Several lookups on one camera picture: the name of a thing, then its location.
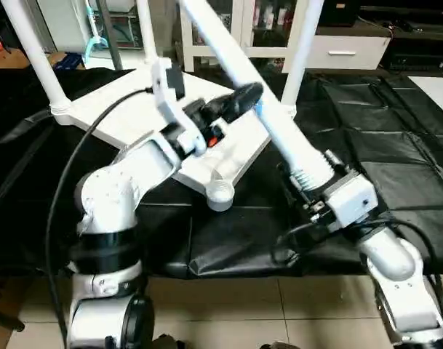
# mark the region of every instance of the shelf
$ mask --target shelf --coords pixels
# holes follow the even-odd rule
[[[357,20],[351,27],[318,27],[316,35],[328,36],[382,36],[390,37],[389,29],[379,28],[361,20]]]
[[[431,76],[443,78],[443,71],[387,71],[378,68],[373,71],[362,69],[306,69],[306,72],[313,74],[338,74],[338,75],[363,75],[363,76]]]
[[[357,20],[352,27],[318,27],[316,35],[326,36],[382,36],[390,37],[389,29],[377,27],[369,23]],[[443,33],[433,32],[409,32],[396,28],[393,39],[414,39],[414,40],[438,40],[443,41]]]

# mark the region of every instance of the white pole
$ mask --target white pole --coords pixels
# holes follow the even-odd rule
[[[68,111],[71,101],[66,97],[41,48],[39,38],[32,28],[22,0],[1,0],[1,2],[45,93],[47,93],[52,115],[59,124],[70,124]]]
[[[215,11],[205,0],[179,2],[236,87],[256,81],[263,85],[262,108],[256,109],[257,116],[303,188],[308,190],[325,184],[334,175],[332,168],[323,154],[310,144],[287,115],[284,106],[277,100]]]
[[[316,27],[318,26],[320,14],[322,13],[323,2],[324,0],[308,0],[305,20],[298,37],[292,67],[287,76],[286,86],[282,94],[281,101],[285,105],[295,105],[297,96],[299,95],[308,53],[314,41]]]
[[[158,55],[156,54],[155,37],[151,25],[150,7],[148,0],[137,0],[137,11],[139,14],[140,31],[142,32],[145,60],[152,63]]]

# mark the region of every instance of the cardboard box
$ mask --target cardboard box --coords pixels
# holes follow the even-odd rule
[[[17,318],[29,284],[28,278],[0,277],[0,312]],[[7,346],[11,332],[0,326],[0,349]]]

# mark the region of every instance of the white table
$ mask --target white table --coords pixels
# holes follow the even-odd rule
[[[410,76],[409,79],[415,82],[443,110],[443,78]]]

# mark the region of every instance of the table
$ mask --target table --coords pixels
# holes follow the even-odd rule
[[[31,72],[2,73],[0,136],[48,104]],[[58,72],[71,98],[116,79],[116,74],[106,69]],[[18,81],[16,89],[8,79]],[[268,83],[280,92],[284,81],[278,76]],[[4,102],[3,96],[12,102]],[[381,214],[409,220],[427,232],[443,273],[443,110],[401,76],[306,76],[298,101],[296,122],[310,141],[321,151],[333,149],[374,182]],[[0,199],[0,265],[41,266],[49,200],[81,134],[45,121],[0,145],[0,188],[6,188]],[[72,200],[75,184],[108,164],[115,153],[94,139],[74,166],[54,228],[59,264],[67,260],[80,218]],[[355,249],[339,236],[291,265],[278,260],[300,251],[307,241],[274,250],[277,258],[272,258],[277,238],[301,223],[284,197],[276,171],[280,161],[276,149],[267,146],[236,186],[232,209],[221,214],[208,210],[202,196],[174,180],[150,192],[137,208],[148,269],[176,278],[363,273]],[[426,255],[418,238],[405,233]]]

